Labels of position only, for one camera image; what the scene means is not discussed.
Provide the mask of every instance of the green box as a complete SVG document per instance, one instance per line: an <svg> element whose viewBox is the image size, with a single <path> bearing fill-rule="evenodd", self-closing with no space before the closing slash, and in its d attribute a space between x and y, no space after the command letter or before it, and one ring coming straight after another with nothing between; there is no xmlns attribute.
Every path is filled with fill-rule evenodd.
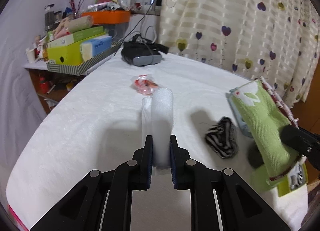
<svg viewBox="0 0 320 231"><path fill-rule="evenodd" d="M103 33L103 26L88 28L63 36L48 43L48 48L69 46L77 41Z"/></svg>
<svg viewBox="0 0 320 231"><path fill-rule="evenodd" d="M85 38L83 40L77 41L73 44L64 47L57 47L57 48L48 48L48 57L49 62L51 64L58 64L58 65L73 65L77 66L83 62L82 55L80 52L80 45L82 42L105 35L105 33L100 33L98 35L94 35L89 38Z"/></svg>

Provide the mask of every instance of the green fabric pouch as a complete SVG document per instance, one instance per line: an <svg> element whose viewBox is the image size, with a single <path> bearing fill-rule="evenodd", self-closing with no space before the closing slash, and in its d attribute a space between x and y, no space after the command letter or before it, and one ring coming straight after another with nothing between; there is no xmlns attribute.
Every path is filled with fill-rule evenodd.
<svg viewBox="0 0 320 231"><path fill-rule="evenodd" d="M281 143L280 132L290 121L255 80L232 93L232 100L247 123L262 155L264 165L256 169L252 185L257 192L276 186L300 158L299 153Z"/></svg>

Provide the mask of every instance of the black cable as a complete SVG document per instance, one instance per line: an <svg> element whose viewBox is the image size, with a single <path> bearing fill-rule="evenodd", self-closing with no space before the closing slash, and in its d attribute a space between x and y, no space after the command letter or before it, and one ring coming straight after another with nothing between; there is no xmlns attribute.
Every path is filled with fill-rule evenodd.
<svg viewBox="0 0 320 231"><path fill-rule="evenodd" d="M150 51L150 53L151 53L151 55L152 55L152 60L151 60L150 64L148 64L148 65L151 65L151 64L153 63L154 55L153 55L150 47L148 46L148 44L146 44L146 43L144 42L144 38L142 38L142 39L143 39L143 40L142 40L143 44L147 46L148 50Z"/></svg>
<svg viewBox="0 0 320 231"><path fill-rule="evenodd" d="M138 23L134 26L134 28L124 37L124 39L122 40L121 44L119 45L118 49L116 50L115 54L113 56L115 56L119 50L119 48L121 48L122 44L124 43L124 40L130 35L130 33L132 33L134 31L134 29L138 26L138 24L143 20L143 18L148 14L148 12L150 11L153 3L155 2L155 0L153 0L153 2L150 4L149 9L147 10L147 12L143 15L143 17L138 21Z"/></svg>

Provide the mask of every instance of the heart pattern curtain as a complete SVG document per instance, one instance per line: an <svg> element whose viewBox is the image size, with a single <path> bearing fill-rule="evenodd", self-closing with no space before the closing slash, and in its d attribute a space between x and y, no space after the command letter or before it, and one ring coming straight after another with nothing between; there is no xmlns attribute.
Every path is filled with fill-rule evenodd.
<svg viewBox="0 0 320 231"><path fill-rule="evenodd" d="M306 100L320 55L320 17L310 0L162 2L160 43L170 52L263 76L289 107Z"/></svg>

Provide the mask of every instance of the white bed sheet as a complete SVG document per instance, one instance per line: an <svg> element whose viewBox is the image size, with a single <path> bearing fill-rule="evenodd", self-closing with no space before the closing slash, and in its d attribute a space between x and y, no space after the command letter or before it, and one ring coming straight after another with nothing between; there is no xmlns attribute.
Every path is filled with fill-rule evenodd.
<svg viewBox="0 0 320 231"><path fill-rule="evenodd" d="M152 74L174 95L174 126L180 147L206 167L234 169L250 182L246 159L250 139L238 131L239 153L221 159L203 136L222 116L231 117L225 93L247 82L227 71L173 54L161 63L135 67L120 52L78 84L45 118L20 155L9 177L9 205L31 228L90 170L113 170L141 147L142 96L131 78ZM278 198L263 194L269 205L298 230L307 213L306 186ZM148 192L134 191L131 230L190 230L190 195L176 191L171 174L153 176Z"/></svg>

